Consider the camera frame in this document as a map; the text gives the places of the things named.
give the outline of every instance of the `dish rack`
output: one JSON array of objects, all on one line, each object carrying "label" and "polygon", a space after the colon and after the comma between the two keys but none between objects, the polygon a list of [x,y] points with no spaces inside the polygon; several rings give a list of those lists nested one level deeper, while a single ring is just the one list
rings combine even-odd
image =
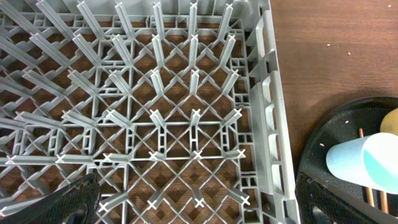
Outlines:
[{"label": "dish rack", "polygon": [[300,223],[269,1],[0,0],[0,215]]}]

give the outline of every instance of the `wooden stick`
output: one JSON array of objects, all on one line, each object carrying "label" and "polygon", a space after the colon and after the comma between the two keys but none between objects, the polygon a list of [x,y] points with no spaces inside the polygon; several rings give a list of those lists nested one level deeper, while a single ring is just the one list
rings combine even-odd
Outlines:
[{"label": "wooden stick", "polygon": [[[363,138],[363,129],[362,128],[359,129],[359,137]],[[368,203],[370,204],[370,206],[374,207],[372,188],[365,187],[365,189],[366,189],[366,197],[368,198]]]},{"label": "wooden stick", "polygon": [[380,199],[381,199],[381,210],[388,214],[387,193],[384,191],[380,191]]}]

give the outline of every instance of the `black tray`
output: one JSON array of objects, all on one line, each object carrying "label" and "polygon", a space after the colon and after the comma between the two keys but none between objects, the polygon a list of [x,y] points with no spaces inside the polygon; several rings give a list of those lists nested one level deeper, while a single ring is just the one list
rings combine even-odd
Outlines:
[{"label": "black tray", "polygon": [[[326,153],[336,144],[359,138],[359,128],[363,129],[365,136],[378,133],[382,119],[396,108],[398,98],[373,97],[353,101],[332,111],[309,137],[301,157],[299,173],[322,180],[326,188],[331,185],[366,202],[364,187],[337,179],[329,172]],[[373,195],[375,206],[381,209],[379,192],[373,190]],[[390,214],[398,216],[398,195],[388,194],[387,197]]]}]

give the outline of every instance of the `light blue cup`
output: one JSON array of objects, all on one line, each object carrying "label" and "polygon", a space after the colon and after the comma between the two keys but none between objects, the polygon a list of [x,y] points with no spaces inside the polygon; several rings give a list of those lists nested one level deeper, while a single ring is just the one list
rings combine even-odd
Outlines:
[{"label": "light blue cup", "polygon": [[398,194],[398,136],[377,133],[333,146],[326,155],[337,178]]}]

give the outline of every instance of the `wooden table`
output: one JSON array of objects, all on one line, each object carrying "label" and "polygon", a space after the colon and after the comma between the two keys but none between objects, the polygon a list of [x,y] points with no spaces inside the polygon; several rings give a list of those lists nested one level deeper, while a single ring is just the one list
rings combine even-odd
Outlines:
[{"label": "wooden table", "polygon": [[297,170],[309,135],[331,110],[358,98],[398,96],[398,2],[271,2]]}]

